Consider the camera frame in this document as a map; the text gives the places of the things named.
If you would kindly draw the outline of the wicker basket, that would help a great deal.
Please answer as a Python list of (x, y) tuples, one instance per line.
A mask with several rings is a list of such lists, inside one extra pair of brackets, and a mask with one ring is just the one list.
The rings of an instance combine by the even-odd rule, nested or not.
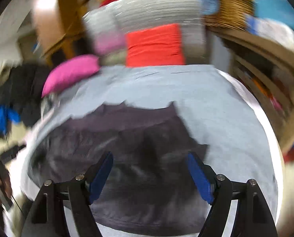
[(219, 8), (210, 16), (203, 16), (208, 27), (246, 29), (246, 16), (254, 14), (254, 0), (218, 0)]

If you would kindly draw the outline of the grey bed sheet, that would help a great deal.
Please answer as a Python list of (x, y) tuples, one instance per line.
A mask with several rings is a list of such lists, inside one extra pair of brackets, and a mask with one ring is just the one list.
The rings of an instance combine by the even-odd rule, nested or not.
[(232, 180), (256, 179), (278, 220), (283, 198), (281, 152), (265, 112), (238, 80), (211, 65), (104, 67), (60, 95), (60, 105), (27, 140), (36, 146), (66, 119), (103, 103), (158, 109), (174, 102), (191, 135), (209, 145), (205, 161)]

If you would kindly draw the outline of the dark plaid jacket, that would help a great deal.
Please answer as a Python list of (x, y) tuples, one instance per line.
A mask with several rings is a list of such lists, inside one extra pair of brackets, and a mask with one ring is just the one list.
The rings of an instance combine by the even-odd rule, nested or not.
[(186, 158), (191, 151), (204, 158), (207, 145), (189, 135), (173, 104), (155, 110), (104, 104), (68, 119), (37, 146), (29, 176), (38, 186), (68, 181), (107, 151), (113, 167), (91, 206), (98, 223), (151, 236), (200, 232), (206, 204)]

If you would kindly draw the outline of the wooden shelf unit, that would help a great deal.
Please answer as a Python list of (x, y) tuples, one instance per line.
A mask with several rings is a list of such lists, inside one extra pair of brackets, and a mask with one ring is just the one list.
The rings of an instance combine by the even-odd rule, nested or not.
[(294, 52), (241, 30), (206, 27), (205, 32), (230, 50), (229, 73), (260, 103), (287, 154), (294, 144)]

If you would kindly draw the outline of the wooden cabinet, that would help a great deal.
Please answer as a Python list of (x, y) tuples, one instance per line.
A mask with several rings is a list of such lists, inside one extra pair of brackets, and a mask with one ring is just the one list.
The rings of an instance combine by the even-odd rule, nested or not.
[(49, 67), (91, 54), (83, 16), (89, 0), (33, 0), (32, 21)]

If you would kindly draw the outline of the magenta pillow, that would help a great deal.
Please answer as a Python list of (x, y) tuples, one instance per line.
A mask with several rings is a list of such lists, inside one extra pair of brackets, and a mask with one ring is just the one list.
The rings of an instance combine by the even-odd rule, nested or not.
[(80, 55), (65, 61), (50, 72), (41, 96), (45, 97), (50, 93), (60, 93), (98, 73), (99, 70), (99, 58), (95, 55)]

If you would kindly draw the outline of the blue cloth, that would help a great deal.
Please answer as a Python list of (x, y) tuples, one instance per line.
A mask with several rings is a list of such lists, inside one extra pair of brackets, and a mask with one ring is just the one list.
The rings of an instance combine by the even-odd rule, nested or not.
[(15, 110), (4, 105), (0, 106), (0, 135), (8, 134), (9, 123), (18, 124), (20, 122), (20, 115)]

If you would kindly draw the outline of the black clothing pile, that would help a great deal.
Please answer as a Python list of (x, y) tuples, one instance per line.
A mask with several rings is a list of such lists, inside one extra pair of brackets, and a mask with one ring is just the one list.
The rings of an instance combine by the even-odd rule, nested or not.
[(25, 127), (32, 127), (40, 118), (42, 90), (50, 69), (41, 63), (3, 63), (0, 67), (0, 106), (15, 110)]

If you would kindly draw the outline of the red-orange pillow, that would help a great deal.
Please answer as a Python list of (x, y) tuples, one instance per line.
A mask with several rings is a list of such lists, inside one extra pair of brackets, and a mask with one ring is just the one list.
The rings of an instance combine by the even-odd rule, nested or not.
[(126, 34), (126, 67), (185, 65), (179, 24)]

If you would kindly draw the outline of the silver foil insulation mat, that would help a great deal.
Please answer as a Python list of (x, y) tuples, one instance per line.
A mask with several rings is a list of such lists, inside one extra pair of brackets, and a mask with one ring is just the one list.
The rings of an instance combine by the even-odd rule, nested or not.
[(176, 23), (187, 64), (208, 61), (199, 0), (118, 0), (83, 16), (86, 36), (103, 66), (125, 64), (126, 34)]

